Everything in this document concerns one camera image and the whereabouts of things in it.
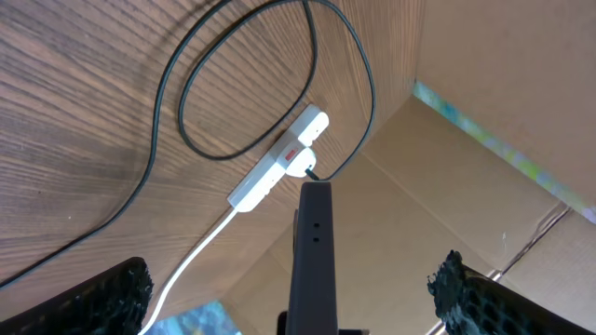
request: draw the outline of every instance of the wooden surface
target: wooden surface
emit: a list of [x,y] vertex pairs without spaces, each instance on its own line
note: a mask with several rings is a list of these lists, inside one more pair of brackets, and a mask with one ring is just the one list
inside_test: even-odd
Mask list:
[[[378,127],[413,83],[422,2],[335,3],[370,58]],[[163,104],[156,164],[132,207],[101,234],[1,291],[0,319],[131,256],[145,258],[158,289],[228,209],[225,198],[276,136],[234,161],[210,162],[183,144],[173,110],[200,51],[257,5],[234,1],[181,56]],[[101,224],[122,205],[146,163],[161,72],[209,6],[185,0],[0,3],[0,277]],[[327,175],[359,140],[370,96],[347,30],[330,10],[312,8],[320,58],[306,102],[331,117],[315,144],[316,172]],[[298,95],[310,52],[299,4],[272,9],[242,28],[192,89],[185,124],[193,139],[215,154],[250,142]],[[286,179],[255,211],[239,215],[179,279],[161,317],[218,298],[238,281],[291,223],[300,182]]]
[[592,0],[429,0],[418,78],[596,206],[594,36]]

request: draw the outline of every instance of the plug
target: plug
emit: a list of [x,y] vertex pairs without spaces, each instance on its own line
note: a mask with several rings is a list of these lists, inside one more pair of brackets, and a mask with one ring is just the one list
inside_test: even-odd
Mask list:
[[329,125],[329,117],[315,105],[308,105],[286,132],[259,160],[251,172],[227,197],[238,212],[253,210],[287,173],[302,178],[317,163],[310,148]]

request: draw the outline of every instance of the black cable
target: black cable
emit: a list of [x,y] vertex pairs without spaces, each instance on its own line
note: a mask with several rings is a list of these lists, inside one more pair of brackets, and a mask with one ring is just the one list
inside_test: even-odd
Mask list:
[[[141,192],[141,189],[143,188],[143,186],[147,183],[147,180],[149,179],[149,175],[151,174],[151,170],[153,168],[153,164],[156,161],[157,135],[158,135],[158,130],[159,130],[159,116],[160,116],[160,113],[161,113],[161,103],[163,101],[163,96],[164,96],[164,93],[165,93],[165,90],[166,90],[166,84],[168,83],[169,75],[171,74],[171,71],[174,68],[174,65],[176,64],[176,61],[178,60],[178,58],[180,57],[180,55],[183,53],[184,49],[186,48],[186,46],[188,45],[188,43],[190,42],[190,40],[195,36],[196,32],[198,32],[198,30],[201,27],[203,27],[203,25],[205,25],[205,23],[207,22],[208,19],[210,19],[215,13],[217,13],[220,9],[222,9],[230,1],[232,1],[232,0],[223,0],[223,1],[220,1],[218,4],[216,4],[215,6],[213,6],[210,10],[208,10],[207,13],[205,13],[205,15],[203,15],[195,23],[195,25],[193,25],[193,27],[188,31],[188,33],[186,33],[186,35],[184,36],[183,40],[176,47],[176,49],[174,50],[174,52],[171,55],[170,59],[168,60],[168,64],[166,65],[166,68],[165,68],[163,74],[161,75],[161,80],[159,81],[159,86],[157,87],[156,103],[154,105],[154,111],[153,111],[153,127],[152,127],[152,130],[151,130],[151,150],[149,152],[149,159],[147,161],[147,166],[145,168],[144,173],[142,174],[142,177],[141,177],[141,180],[139,181],[139,184],[137,184],[137,187],[135,187],[134,191],[129,196],[129,198],[125,201],[125,203],[122,206],[122,208],[120,208],[104,224],[102,224],[102,225],[100,225],[100,226],[92,229],[91,231],[89,231],[87,233],[84,233],[84,234],[80,235],[79,237],[77,237],[73,241],[69,242],[68,244],[64,245],[63,247],[61,247],[61,248],[57,249],[56,251],[48,254],[43,259],[41,259],[39,261],[36,261],[35,263],[33,263],[33,264],[29,265],[28,267],[20,270],[19,272],[15,273],[14,275],[10,276],[9,278],[3,280],[0,283],[0,290],[1,289],[5,289],[8,286],[14,284],[19,279],[22,279],[23,277],[25,277],[26,275],[30,274],[35,269],[39,268],[40,266],[44,265],[45,263],[47,263],[47,262],[53,260],[54,258],[58,257],[64,251],[66,251],[66,250],[68,250],[68,249],[70,249],[70,248],[78,245],[79,243],[83,242],[84,240],[86,240],[86,239],[94,236],[98,232],[100,232],[103,229],[107,228],[109,225],[111,225],[112,223],[114,223],[122,214],[124,214],[124,212],[130,207],[130,204],[132,204],[132,202],[134,201],[134,199]],[[186,133],[186,130],[184,128],[183,115],[184,115],[184,103],[186,101],[186,97],[188,96],[188,92],[190,91],[190,88],[193,85],[193,82],[194,82],[196,76],[198,75],[198,73],[200,72],[200,70],[203,68],[203,66],[205,65],[205,63],[207,62],[207,60],[209,60],[209,58],[213,55],[213,53],[215,51],[217,51],[217,49],[235,31],[237,31],[240,27],[242,27],[249,20],[253,19],[254,17],[256,17],[257,15],[259,15],[260,13],[263,13],[264,11],[266,11],[269,8],[276,7],[276,6],[283,5],[283,4],[287,4],[287,3],[299,2],[299,1],[303,3],[303,6],[305,8],[306,20],[308,21],[308,28],[310,29],[310,35],[311,35],[313,59],[312,59],[312,65],[311,65],[310,73],[308,75],[308,78],[306,79],[305,87],[303,88],[302,92],[298,96],[298,99],[296,99],[296,101],[290,107],[290,109],[288,110],[288,112],[286,112],[284,115],[282,115],[279,118],[279,120],[275,124],[273,124],[273,126],[271,126],[265,133],[263,133],[261,136],[259,136],[256,140],[254,140],[252,143],[250,143],[249,145],[247,145],[243,149],[240,149],[237,152],[232,153],[232,154],[225,154],[225,155],[219,155],[219,156],[212,155],[212,154],[207,154],[204,151],[198,149],[192,143],[192,141],[190,140],[188,134]],[[325,178],[325,179],[321,179],[321,180],[322,181],[329,181],[329,180],[331,180],[332,178],[334,178],[335,176],[337,176],[337,174],[340,173],[345,168],[345,166],[352,160],[352,158],[354,157],[354,155],[356,154],[356,152],[359,150],[359,148],[362,146],[362,144],[366,141],[366,138],[369,136],[369,133],[371,132],[371,127],[372,127],[372,124],[373,124],[373,120],[374,120],[374,112],[375,112],[375,106],[376,106],[376,96],[375,96],[375,90],[374,90],[373,72],[371,71],[371,65],[369,64],[369,61],[368,61],[368,59],[366,57],[366,53],[364,52],[364,47],[362,46],[362,43],[360,42],[360,40],[358,38],[358,35],[356,34],[356,31],[354,30],[354,28],[352,27],[352,25],[350,24],[350,22],[347,20],[347,18],[345,17],[344,13],[342,13],[342,11],[336,5],[332,4],[331,2],[329,2],[327,0],[274,0],[274,1],[271,1],[271,2],[268,2],[268,3],[265,3],[265,4],[262,4],[262,5],[258,6],[258,7],[256,7],[255,9],[251,10],[248,14],[244,15],[242,18],[240,18],[236,22],[234,22],[234,24],[232,24],[232,26],[230,26],[230,28],[228,29],[228,31],[223,36],[221,36],[216,41],[216,43],[213,44],[212,47],[210,47],[208,49],[208,51],[201,58],[200,62],[195,66],[195,68],[192,70],[189,78],[187,79],[186,84],[184,85],[183,94],[181,96],[180,103],[179,103],[179,106],[178,106],[178,127],[179,127],[179,130],[180,130],[180,134],[181,134],[184,142],[186,143],[186,145],[188,145],[188,147],[190,149],[192,149],[195,153],[197,153],[197,154],[201,155],[202,157],[205,157],[205,158],[207,158],[209,160],[215,160],[215,161],[224,161],[224,160],[234,159],[234,158],[236,158],[236,157],[238,157],[240,155],[243,155],[248,150],[252,149],[257,144],[259,144],[269,134],[271,134],[271,132],[273,130],[275,130],[285,120],[285,118],[288,117],[288,115],[290,115],[293,112],[293,110],[296,108],[296,106],[300,103],[300,101],[302,100],[302,98],[305,96],[306,92],[310,88],[310,84],[312,83],[313,77],[315,75],[315,70],[317,68],[317,60],[318,60],[317,32],[316,32],[316,29],[315,29],[315,22],[313,20],[312,13],[310,11],[310,6],[309,6],[308,2],[316,2],[316,3],[319,3],[321,5],[324,5],[325,7],[328,7],[331,10],[333,10],[333,12],[335,14],[337,14],[337,16],[342,20],[342,22],[346,26],[347,30],[352,35],[352,38],[354,39],[354,42],[356,43],[356,45],[357,45],[357,47],[359,49],[360,56],[362,57],[362,61],[364,62],[364,66],[366,67],[366,72],[367,72],[367,75],[368,75],[368,78],[369,78],[369,84],[371,86],[371,99],[372,99],[372,102],[371,102],[371,116],[370,116],[370,120],[369,120],[368,126],[366,127],[366,130],[364,131],[364,135],[360,139],[358,145],[356,146],[356,148],[354,149],[354,151],[350,154],[350,156],[344,161],[344,163],[342,163],[340,165],[340,167],[337,168],[331,174],[331,176],[329,176],[328,178]],[[314,178],[316,178],[316,175],[312,171],[310,171],[309,176],[311,176],[311,177],[314,176]]]
[[306,172],[306,176],[308,176],[308,178],[310,178],[311,180],[313,180],[313,181],[320,181],[320,178],[310,168],[307,168],[305,170],[305,172]]

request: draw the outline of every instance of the cardboard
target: cardboard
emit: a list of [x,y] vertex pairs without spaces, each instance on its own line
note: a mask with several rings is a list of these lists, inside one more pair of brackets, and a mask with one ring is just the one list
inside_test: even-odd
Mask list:
[[596,331],[595,242],[596,225],[572,211],[504,275],[505,285]]
[[364,154],[498,270],[559,203],[414,97]]
[[596,205],[596,2],[428,0],[425,14],[418,79]]

